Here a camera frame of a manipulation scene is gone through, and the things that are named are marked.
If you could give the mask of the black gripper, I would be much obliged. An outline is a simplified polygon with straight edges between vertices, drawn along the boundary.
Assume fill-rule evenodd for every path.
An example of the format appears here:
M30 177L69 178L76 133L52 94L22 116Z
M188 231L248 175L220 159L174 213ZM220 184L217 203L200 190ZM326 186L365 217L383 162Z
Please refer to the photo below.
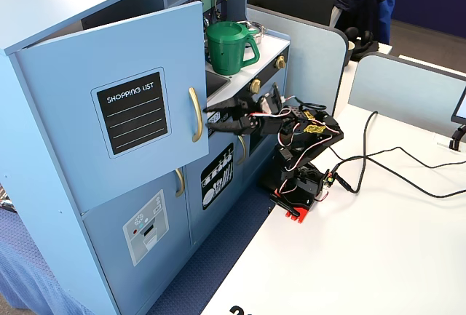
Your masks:
M204 113L217 111L238 111L239 119L233 121L207 123L208 129L216 132L227 132L235 135L249 135L257 132L260 135L277 134L280 131L280 99L264 95L257 101L251 97L243 99L229 98L207 106Z

